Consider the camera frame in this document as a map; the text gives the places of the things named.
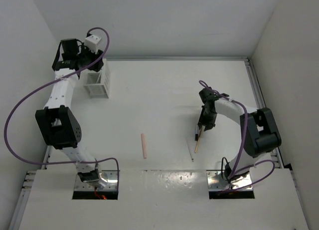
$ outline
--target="white enclosure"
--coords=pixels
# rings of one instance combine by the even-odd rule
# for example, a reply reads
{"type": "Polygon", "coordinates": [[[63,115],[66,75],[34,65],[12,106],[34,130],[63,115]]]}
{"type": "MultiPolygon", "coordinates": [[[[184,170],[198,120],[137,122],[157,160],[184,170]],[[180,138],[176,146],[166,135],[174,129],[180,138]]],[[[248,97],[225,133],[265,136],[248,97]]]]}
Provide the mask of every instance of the white enclosure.
{"type": "Polygon", "coordinates": [[[253,56],[311,229],[319,229],[319,5],[280,0],[253,56]]]}
{"type": "MultiPolygon", "coordinates": [[[[54,78],[50,66],[57,42],[32,0],[0,0],[0,229],[7,229],[27,170],[3,140],[5,120],[27,93],[54,78]]],[[[42,160],[45,143],[34,119],[51,90],[30,98],[13,116],[8,137],[22,156],[42,160]]]]}
{"type": "MultiPolygon", "coordinates": [[[[111,37],[106,54],[113,60],[109,99],[90,98],[81,77],[72,111],[87,150],[97,159],[119,159],[119,200],[71,200],[74,166],[49,166],[36,174],[27,203],[24,198],[25,213],[18,212],[21,229],[88,229],[93,221],[99,228],[137,230],[306,230],[303,211],[308,227],[318,229],[318,13],[317,0],[0,0],[2,136],[13,106],[53,80],[51,65],[61,39],[84,40],[94,26],[105,28],[111,37]],[[123,57],[137,61],[119,61],[123,57]],[[219,115],[191,161],[187,142],[195,148],[200,79],[246,105],[266,102],[282,136],[284,164],[292,164],[295,182],[287,169],[276,169],[254,186],[254,200],[208,199],[205,170],[219,169],[224,156],[232,159],[241,134],[236,123],[219,115]],[[189,175],[180,179],[182,171],[189,175]],[[138,212],[131,212],[131,206],[138,212]],[[123,219],[113,221],[119,214],[123,219]]],[[[105,44],[103,39],[100,48],[105,44]]],[[[35,161],[43,159],[47,146],[34,113],[50,91],[25,101],[8,129],[16,152],[35,161]]],[[[49,161],[60,160],[66,156],[53,151],[49,161]]],[[[102,167],[114,170],[115,164],[102,167]]],[[[0,169],[0,229],[5,230],[26,171],[38,167],[16,160],[2,137],[0,169]]],[[[253,180],[269,170],[267,164],[252,169],[253,180]]]]}
{"type": "MultiPolygon", "coordinates": [[[[86,230],[92,224],[137,230],[308,229],[286,169],[276,169],[256,184],[255,199],[209,199],[205,170],[220,169],[223,156],[235,157],[240,145],[237,123],[218,115],[216,128],[203,134],[194,162],[190,159],[186,139],[195,143],[202,104],[199,79],[256,107],[244,61],[110,61],[109,67],[110,98],[91,99],[79,81],[71,107],[87,150],[97,159],[119,160],[119,199],[72,200],[75,167],[48,166],[35,176],[21,230],[86,230]]],[[[53,150],[49,161],[66,159],[53,150]]],[[[101,166],[115,169],[112,162],[101,166]]],[[[252,169],[253,180],[270,167],[252,169]]]]}
{"type": "Polygon", "coordinates": [[[250,56],[277,0],[34,0],[57,40],[88,28],[108,56],[250,56]]]}

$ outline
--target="white platform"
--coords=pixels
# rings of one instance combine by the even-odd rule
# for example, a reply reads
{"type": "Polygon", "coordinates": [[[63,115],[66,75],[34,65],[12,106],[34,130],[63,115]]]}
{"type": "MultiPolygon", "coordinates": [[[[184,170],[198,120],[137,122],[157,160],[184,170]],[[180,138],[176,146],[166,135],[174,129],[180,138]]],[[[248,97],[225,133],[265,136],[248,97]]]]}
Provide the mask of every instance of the white platform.
{"type": "MultiPolygon", "coordinates": [[[[256,107],[243,61],[111,61],[109,67],[110,99],[91,99],[79,87],[72,111],[92,155],[119,160],[119,199],[72,200],[74,166],[49,166],[37,171],[20,229],[307,229],[289,170],[277,169],[254,186],[255,199],[209,200],[204,170],[219,169],[221,158],[234,158],[240,145],[240,128],[231,120],[217,116],[190,159],[186,138],[194,143],[201,111],[198,80],[256,107]]],[[[57,160],[66,157],[53,151],[50,161],[57,160]]],[[[270,167],[253,169],[253,180],[270,167]]]]}

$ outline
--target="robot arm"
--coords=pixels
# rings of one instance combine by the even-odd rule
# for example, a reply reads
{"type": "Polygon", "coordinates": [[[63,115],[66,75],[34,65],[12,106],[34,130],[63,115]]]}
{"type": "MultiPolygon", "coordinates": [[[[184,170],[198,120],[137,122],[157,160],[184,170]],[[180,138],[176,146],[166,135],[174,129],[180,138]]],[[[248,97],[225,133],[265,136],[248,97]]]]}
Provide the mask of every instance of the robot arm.
{"type": "MultiPolygon", "coordinates": [[[[222,114],[239,124],[243,135],[245,115],[241,106],[212,93],[206,88],[200,91],[199,96],[204,104],[198,121],[199,129],[203,126],[205,131],[212,129],[215,127],[217,114],[222,114]]],[[[236,167],[237,170],[254,165],[265,153],[271,152],[281,145],[281,137],[271,110],[269,108],[256,109],[252,107],[246,107],[246,109],[248,112],[247,132],[244,150],[236,167]]],[[[242,170],[229,178],[237,157],[238,155],[225,167],[224,174],[228,180],[240,177],[249,171],[242,170]]]]}
{"type": "MultiPolygon", "coordinates": [[[[73,73],[79,68],[93,62],[100,55],[97,44],[101,38],[90,35],[85,42],[79,46],[76,39],[62,40],[61,44],[64,53],[63,60],[59,59],[59,50],[53,63],[55,79],[62,78],[53,85],[51,95],[44,109],[37,110],[35,118],[47,145],[63,152],[71,161],[76,161],[75,166],[81,181],[94,187],[100,188],[107,184],[99,170],[98,164],[85,164],[82,162],[95,162],[93,158],[80,143],[82,131],[80,124],[70,109],[74,87],[79,76],[72,75],[63,79],[67,74],[73,73]]],[[[90,68],[98,72],[103,66],[102,60],[90,68]]]]}

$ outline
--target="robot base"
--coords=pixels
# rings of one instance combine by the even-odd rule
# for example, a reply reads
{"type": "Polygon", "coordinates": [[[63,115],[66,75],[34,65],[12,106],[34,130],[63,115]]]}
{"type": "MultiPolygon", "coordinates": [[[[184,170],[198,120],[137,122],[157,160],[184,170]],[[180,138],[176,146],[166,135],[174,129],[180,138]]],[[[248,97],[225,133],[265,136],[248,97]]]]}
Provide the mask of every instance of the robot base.
{"type": "MultiPolygon", "coordinates": [[[[104,195],[108,200],[118,199],[118,173],[117,171],[102,171],[103,178],[108,181],[108,184],[103,188],[98,188],[96,193],[98,195],[104,195]]],[[[94,187],[81,182],[79,176],[76,176],[74,191],[72,199],[99,199],[96,196],[94,187]]]]}
{"type": "Polygon", "coordinates": [[[206,171],[209,190],[209,199],[254,199],[253,187],[246,189],[227,192],[227,190],[235,190],[237,188],[249,185],[252,183],[250,174],[240,177],[230,182],[223,180],[220,171],[206,171]]]}

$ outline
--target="rectangular cutout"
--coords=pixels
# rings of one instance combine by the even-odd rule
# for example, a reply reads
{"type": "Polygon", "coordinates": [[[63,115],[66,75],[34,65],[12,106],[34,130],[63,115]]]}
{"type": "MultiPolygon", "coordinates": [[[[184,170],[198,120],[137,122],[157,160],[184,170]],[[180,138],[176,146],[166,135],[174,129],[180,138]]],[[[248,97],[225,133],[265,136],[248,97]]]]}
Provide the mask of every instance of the rectangular cutout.
{"type": "Polygon", "coordinates": [[[112,191],[112,192],[105,192],[105,191],[97,191],[96,192],[100,196],[105,196],[106,199],[101,199],[95,195],[94,191],[74,191],[72,199],[87,199],[87,200],[117,200],[119,192],[112,191]]]}

